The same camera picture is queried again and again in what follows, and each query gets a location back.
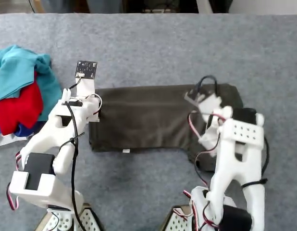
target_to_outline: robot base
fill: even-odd
[[[191,222],[176,215],[173,209],[176,208],[185,214],[189,214],[190,205],[176,205],[171,208],[170,213],[162,224],[160,231],[190,231],[192,230]]]
[[[74,221],[69,221],[68,219],[62,219],[59,213],[55,213],[59,216],[59,223],[57,225],[58,219],[52,214],[47,213],[41,222],[38,224],[35,231],[82,231],[81,227],[77,223],[75,225]],[[92,213],[91,206],[89,204],[84,204],[82,213],[79,215],[80,220],[85,227],[86,231],[104,231],[104,227],[100,222],[99,218],[95,213]],[[69,222],[72,222],[71,228],[67,229]]]

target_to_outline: red cloth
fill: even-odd
[[[0,130],[3,135],[16,131],[18,123],[32,128],[43,111],[43,99],[37,82],[22,88],[18,98],[0,100]]]

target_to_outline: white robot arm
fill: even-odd
[[[203,95],[191,90],[185,99],[198,107],[208,124],[200,135],[188,117],[198,142],[207,150],[197,155],[195,164],[200,154],[209,153],[216,156],[216,167],[210,185],[201,177],[206,187],[197,186],[191,193],[184,192],[190,199],[189,210],[184,213],[174,208],[171,222],[164,230],[171,231],[173,224],[187,220],[190,231],[264,231],[263,185],[267,181],[262,179],[261,168],[264,116],[249,108],[221,108],[221,99],[215,93]],[[247,210],[236,208],[234,201],[225,196],[232,180],[240,183]]]
[[[205,189],[207,192],[203,195],[203,188],[196,187],[191,192],[191,205],[197,211],[199,225],[206,223],[203,217],[205,205],[206,217],[218,227],[222,226],[223,221],[228,219],[224,216],[224,205],[227,212],[231,207],[235,207],[234,202],[224,195],[225,190],[232,180],[240,183],[247,202],[247,213],[243,215],[248,217],[245,221],[245,230],[263,231],[264,230],[264,193],[265,189],[261,173],[261,151],[264,147],[264,117],[262,114],[254,113],[254,122],[247,123],[234,119],[233,109],[229,106],[223,109],[213,111],[212,129],[215,129],[215,140],[217,162],[215,174],[211,179],[210,187]],[[207,226],[203,230],[214,230],[213,226]]]
[[[88,65],[95,71],[96,64],[89,62]],[[17,155],[17,158],[21,156],[23,170],[13,173],[9,185],[9,191],[17,197],[56,213],[59,225],[54,229],[59,230],[60,227],[61,231],[70,230],[73,225],[74,231],[84,229],[83,224],[79,224],[79,215],[84,209],[83,196],[73,189],[73,181],[70,189],[58,176],[65,174],[71,163],[74,168],[78,154],[77,138],[83,134],[89,121],[99,121],[98,112],[102,104],[102,99],[95,94],[94,78],[85,78],[83,72],[80,76],[77,74],[75,86],[78,96],[71,97],[70,89],[63,90],[62,98],[49,114],[44,127]],[[59,147],[56,156],[46,153],[52,147]],[[63,225],[59,223],[61,220],[68,222]]]

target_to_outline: gray felt surface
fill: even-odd
[[[97,88],[193,84],[207,74],[236,85],[245,106],[266,116],[265,230],[297,230],[297,16],[0,15],[0,49],[15,43],[49,53],[63,88],[78,60],[99,62]],[[0,148],[0,231],[31,231],[45,212],[24,201],[12,212],[5,197],[24,145]],[[75,179],[108,231],[156,231],[172,205],[187,203],[182,190],[200,184],[182,151],[92,153],[88,134]],[[227,194],[245,206],[237,183]]]

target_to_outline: circuit board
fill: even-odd
[[[75,78],[95,79],[97,62],[78,61]]]

